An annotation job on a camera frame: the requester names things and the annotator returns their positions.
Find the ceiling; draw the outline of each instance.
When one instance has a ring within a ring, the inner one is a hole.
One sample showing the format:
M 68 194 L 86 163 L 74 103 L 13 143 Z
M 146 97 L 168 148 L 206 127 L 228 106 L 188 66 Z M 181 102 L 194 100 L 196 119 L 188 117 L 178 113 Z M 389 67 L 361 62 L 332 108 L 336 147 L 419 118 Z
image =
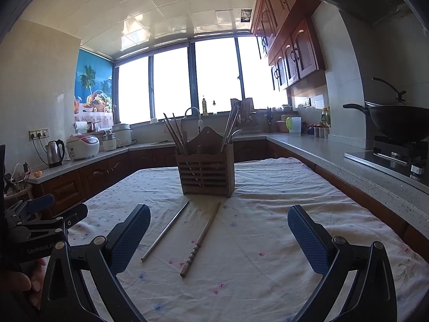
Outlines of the ceiling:
M 22 19 L 81 39 L 94 52 L 126 54 L 196 34 L 248 30 L 255 0 L 33 0 Z

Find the metal screw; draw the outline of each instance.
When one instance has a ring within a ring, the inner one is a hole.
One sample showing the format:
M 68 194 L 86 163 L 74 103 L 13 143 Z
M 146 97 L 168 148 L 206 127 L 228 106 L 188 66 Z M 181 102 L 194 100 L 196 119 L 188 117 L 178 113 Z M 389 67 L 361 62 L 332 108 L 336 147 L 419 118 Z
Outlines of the metal screw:
M 346 243 L 346 239 L 342 236 L 335 236 L 334 241 L 337 245 L 343 245 Z
M 100 245 L 100 244 L 102 244 L 104 242 L 104 237 L 103 236 L 97 236 L 95 239 L 94 239 L 94 244 L 96 244 L 96 245 Z
M 376 247 L 377 249 L 383 249 L 384 248 L 383 244 L 380 241 L 375 241 L 374 247 Z
M 63 247 L 64 247 L 64 242 L 63 241 L 57 242 L 55 244 L 55 249 L 63 249 Z

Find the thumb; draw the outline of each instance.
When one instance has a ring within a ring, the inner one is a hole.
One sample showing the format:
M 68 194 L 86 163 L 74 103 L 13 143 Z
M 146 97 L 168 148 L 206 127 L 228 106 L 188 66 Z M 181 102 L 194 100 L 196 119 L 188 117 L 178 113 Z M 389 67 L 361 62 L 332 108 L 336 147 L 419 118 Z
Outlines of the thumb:
M 31 281 L 22 272 L 0 271 L 0 286 L 9 291 L 29 291 Z

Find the wall mural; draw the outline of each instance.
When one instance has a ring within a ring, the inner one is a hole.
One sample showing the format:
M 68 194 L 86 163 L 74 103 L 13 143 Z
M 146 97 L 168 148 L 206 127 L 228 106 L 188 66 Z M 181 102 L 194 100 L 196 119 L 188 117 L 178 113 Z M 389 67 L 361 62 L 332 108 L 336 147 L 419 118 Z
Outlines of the wall mural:
M 75 78 L 75 121 L 99 121 L 99 128 L 113 126 L 112 71 L 112 62 L 79 50 Z

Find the gas stove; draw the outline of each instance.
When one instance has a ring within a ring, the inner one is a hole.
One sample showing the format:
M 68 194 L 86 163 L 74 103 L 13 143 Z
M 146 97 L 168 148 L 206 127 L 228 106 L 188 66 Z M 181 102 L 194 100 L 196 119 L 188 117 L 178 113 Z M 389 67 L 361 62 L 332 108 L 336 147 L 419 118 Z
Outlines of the gas stove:
M 375 136 L 372 151 L 345 153 L 344 157 L 389 174 L 429 195 L 429 172 L 425 174 L 428 142 L 400 145 L 387 137 Z

